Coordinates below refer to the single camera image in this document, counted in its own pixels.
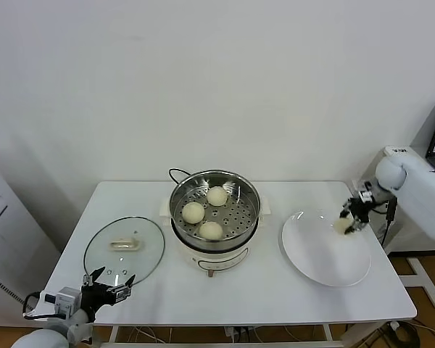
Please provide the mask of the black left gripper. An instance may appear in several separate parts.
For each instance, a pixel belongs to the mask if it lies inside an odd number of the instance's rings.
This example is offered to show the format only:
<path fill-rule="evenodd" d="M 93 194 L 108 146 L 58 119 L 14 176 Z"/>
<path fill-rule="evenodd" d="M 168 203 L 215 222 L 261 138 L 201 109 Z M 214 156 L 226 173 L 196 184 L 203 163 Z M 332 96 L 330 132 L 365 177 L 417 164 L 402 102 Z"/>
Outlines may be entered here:
<path fill-rule="evenodd" d="M 123 285 L 118 286 L 95 283 L 104 270 L 105 267 L 97 268 L 90 274 L 83 276 L 80 308 L 87 315 L 95 315 L 104 305 L 116 305 L 131 295 L 131 288 L 136 275 L 132 275 Z"/>

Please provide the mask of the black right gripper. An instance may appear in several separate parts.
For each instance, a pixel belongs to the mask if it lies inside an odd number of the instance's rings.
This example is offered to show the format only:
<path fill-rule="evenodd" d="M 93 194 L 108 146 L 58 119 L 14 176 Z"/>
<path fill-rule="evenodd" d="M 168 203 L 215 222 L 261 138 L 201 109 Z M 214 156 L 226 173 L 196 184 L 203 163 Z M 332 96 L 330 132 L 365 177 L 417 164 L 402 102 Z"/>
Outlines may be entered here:
<path fill-rule="evenodd" d="M 369 223 L 370 202 L 364 202 L 361 198 L 350 198 L 340 212 L 340 218 L 353 217 L 354 221 L 347 228 L 347 234 L 361 231 L 365 223 Z"/>

